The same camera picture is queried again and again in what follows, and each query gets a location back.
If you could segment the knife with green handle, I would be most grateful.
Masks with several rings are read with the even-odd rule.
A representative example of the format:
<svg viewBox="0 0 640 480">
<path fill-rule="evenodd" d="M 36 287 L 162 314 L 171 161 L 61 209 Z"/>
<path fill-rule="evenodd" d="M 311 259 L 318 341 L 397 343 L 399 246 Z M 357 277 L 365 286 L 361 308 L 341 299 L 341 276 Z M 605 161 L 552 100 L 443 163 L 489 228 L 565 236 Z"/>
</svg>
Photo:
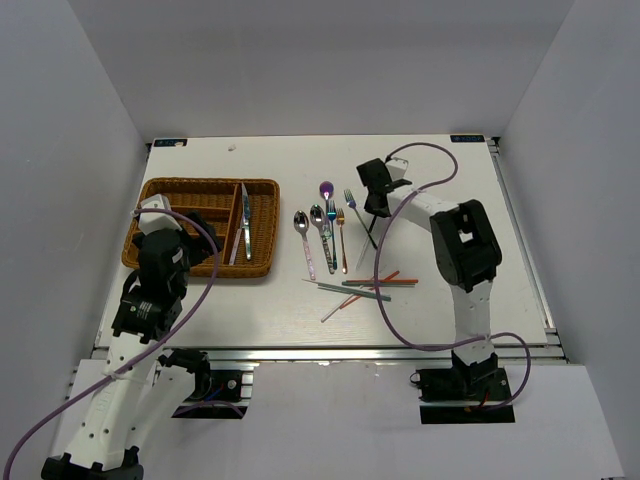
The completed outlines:
<svg viewBox="0 0 640 480">
<path fill-rule="evenodd" d="M 251 208 L 250 208 L 248 191 L 244 183 L 241 184 L 241 194 L 242 194 L 242 207 L 243 207 L 242 228 L 244 232 L 245 255 L 246 255 L 246 259 L 248 261 L 251 261 L 253 257 L 252 246 L 251 246 L 251 233 L 250 233 Z"/>
</svg>

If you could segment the copper metal fork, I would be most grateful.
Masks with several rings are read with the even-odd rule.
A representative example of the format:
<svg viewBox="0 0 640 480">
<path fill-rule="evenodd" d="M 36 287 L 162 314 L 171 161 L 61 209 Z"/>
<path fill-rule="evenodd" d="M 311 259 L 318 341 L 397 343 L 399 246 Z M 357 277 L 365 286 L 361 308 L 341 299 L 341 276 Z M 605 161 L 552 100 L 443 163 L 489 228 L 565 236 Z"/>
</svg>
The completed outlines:
<svg viewBox="0 0 640 480">
<path fill-rule="evenodd" d="M 342 208 L 337 209 L 337 224 L 339 227 L 340 244 L 341 244 L 341 252 L 342 252 L 342 272 L 343 274 L 346 275 L 348 273 L 348 259 L 347 259 L 345 238 L 344 238 L 345 215 Z"/>
</svg>

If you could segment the blue metal fork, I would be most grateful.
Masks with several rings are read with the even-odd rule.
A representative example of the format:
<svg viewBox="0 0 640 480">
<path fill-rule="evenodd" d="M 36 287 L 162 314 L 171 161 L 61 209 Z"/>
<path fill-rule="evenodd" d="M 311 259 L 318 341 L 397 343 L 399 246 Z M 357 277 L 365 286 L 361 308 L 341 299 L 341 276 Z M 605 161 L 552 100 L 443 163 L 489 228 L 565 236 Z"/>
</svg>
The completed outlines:
<svg viewBox="0 0 640 480">
<path fill-rule="evenodd" d="M 336 250 L 336 242 L 335 242 L 335 225 L 334 225 L 334 222 L 336 221 L 336 218 L 337 218 L 337 211 L 336 211 L 335 202 L 333 200 L 328 201 L 327 217 L 329 220 L 330 232 L 331 232 L 332 260 L 333 260 L 332 265 L 333 265 L 333 269 L 337 270 L 338 265 L 337 265 L 337 250 Z"/>
</svg>

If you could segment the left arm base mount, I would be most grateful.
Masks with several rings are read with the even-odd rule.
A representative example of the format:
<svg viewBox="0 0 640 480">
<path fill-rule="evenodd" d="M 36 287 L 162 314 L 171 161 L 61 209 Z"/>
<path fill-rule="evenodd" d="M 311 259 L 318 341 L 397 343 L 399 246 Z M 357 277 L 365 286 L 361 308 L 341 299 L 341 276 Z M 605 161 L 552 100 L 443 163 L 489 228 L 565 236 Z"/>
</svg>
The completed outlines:
<svg viewBox="0 0 640 480">
<path fill-rule="evenodd" d="M 242 419 L 248 409 L 243 401 L 242 370 L 213 369 L 205 352 L 176 349 L 158 358 L 162 372 L 173 378 L 178 373 L 187 375 L 187 386 L 192 391 L 173 413 L 173 418 Z"/>
</svg>

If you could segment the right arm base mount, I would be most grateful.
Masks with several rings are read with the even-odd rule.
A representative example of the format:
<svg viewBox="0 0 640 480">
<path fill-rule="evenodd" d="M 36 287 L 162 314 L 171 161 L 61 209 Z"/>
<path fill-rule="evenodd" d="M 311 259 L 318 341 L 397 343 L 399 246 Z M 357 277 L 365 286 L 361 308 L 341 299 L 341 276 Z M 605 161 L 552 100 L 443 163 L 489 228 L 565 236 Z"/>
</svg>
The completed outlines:
<svg viewBox="0 0 640 480">
<path fill-rule="evenodd" d="M 416 370 L 409 377 L 419 391 L 420 420 L 423 425 L 511 424 L 511 405 L 495 406 L 511 397 L 503 368 L 478 386 L 466 387 L 453 368 Z"/>
</svg>

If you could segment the purple bowl spoon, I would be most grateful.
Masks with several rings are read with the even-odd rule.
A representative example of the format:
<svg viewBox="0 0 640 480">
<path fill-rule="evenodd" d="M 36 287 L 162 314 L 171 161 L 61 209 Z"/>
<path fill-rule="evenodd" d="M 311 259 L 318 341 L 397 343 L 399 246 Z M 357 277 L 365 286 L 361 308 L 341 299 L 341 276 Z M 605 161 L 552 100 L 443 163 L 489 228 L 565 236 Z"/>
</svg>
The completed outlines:
<svg viewBox="0 0 640 480">
<path fill-rule="evenodd" d="M 326 210 L 329 209 L 329 203 L 334 193 L 334 185 L 330 181 L 323 181 L 319 185 L 319 191 L 325 201 Z"/>
</svg>

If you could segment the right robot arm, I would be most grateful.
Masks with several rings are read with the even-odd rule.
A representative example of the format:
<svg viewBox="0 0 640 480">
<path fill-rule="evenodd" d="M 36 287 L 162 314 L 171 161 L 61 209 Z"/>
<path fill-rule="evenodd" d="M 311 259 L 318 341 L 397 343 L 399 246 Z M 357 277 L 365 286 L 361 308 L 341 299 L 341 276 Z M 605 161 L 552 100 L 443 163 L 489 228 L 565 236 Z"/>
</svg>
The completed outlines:
<svg viewBox="0 0 640 480">
<path fill-rule="evenodd" d="M 367 190 L 365 211 L 393 220 L 402 218 L 431 234 L 435 263 L 449 285 L 454 308 L 455 340 L 448 369 L 424 370 L 420 387 L 429 401 L 485 398 L 498 378 L 491 341 L 490 293 L 502 252 L 481 202 L 454 203 L 413 189 L 405 171 L 381 159 L 357 167 Z"/>
</svg>

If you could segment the knife with pink handle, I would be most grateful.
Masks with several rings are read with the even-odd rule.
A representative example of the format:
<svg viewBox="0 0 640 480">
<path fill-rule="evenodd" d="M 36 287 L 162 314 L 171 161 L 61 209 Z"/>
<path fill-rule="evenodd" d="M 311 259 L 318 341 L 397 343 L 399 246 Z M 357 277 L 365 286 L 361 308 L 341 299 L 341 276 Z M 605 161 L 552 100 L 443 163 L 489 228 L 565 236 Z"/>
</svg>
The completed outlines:
<svg viewBox="0 0 640 480">
<path fill-rule="evenodd" d="M 233 247 L 232 247 L 232 250 L 231 250 L 231 258 L 229 260 L 229 264 L 230 265 L 234 265 L 235 262 L 236 262 L 241 239 L 244 240 L 244 232 L 243 232 L 243 228 L 242 228 L 242 216 L 241 216 L 241 225 L 240 225 L 240 228 L 236 232 L 236 235 L 235 235 L 235 238 L 234 238 Z"/>
</svg>

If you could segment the silver spoon pink handle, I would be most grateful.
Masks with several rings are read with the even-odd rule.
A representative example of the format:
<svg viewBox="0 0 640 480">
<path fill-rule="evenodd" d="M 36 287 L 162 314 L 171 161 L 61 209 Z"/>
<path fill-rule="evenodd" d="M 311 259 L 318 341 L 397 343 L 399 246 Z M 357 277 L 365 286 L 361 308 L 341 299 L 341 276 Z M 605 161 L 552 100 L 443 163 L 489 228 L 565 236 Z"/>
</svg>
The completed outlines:
<svg viewBox="0 0 640 480">
<path fill-rule="evenodd" d="M 302 245 L 303 245 L 309 278 L 311 281 L 315 281 L 316 273 L 315 273 L 315 268 L 313 265 L 311 250 L 310 250 L 308 237 L 307 237 L 307 233 L 309 230 L 309 219 L 304 211 L 298 210 L 294 214 L 293 222 L 294 222 L 294 229 L 300 234 L 302 239 Z"/>
</svg>

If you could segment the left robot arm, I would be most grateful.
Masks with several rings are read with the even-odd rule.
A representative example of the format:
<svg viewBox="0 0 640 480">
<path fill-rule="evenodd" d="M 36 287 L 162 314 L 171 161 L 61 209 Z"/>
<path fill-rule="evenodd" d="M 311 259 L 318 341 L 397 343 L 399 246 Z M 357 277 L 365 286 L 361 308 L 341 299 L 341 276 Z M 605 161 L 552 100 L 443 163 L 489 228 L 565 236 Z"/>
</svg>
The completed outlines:
<svg viewBox="0 0 640 480">
<path fill-rule="evenodd" d="M 161 349 L 191 318 L 182 311 L 192 267 L 219 257 L 214 228 L 192 211 L 135 213 L 138 267 L 123 285 L 103 377 L 87 389 L 89 409 L 69 445 L 46 459 L 44 479 L 141 479 L 140 457 L 160 422 L 211 387 L 205 353 Z"/>
</svg>

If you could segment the silver spoon patterned handle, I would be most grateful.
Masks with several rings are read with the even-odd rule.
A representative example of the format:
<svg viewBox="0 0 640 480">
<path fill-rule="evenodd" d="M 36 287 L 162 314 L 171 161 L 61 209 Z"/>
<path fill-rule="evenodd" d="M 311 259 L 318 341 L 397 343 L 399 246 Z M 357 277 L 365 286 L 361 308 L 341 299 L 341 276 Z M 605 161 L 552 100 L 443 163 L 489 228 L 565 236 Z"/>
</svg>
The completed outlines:
<svg viewBox="0 0 640 480">
<path fill-rule="evenodd" d="M 318 229 L 318 232 L 319 232 L 328 271 L 330 274 L 334 274 L 335 267 L 333 265 L 333 257 L 331 255 L 331 251 L 329 249 L 329 244 L 328 244 L 326 214 L 318 204 L 314 204 L 310 208 L 310 216 L 311 216 L 311 223 Z"/>
</svg>

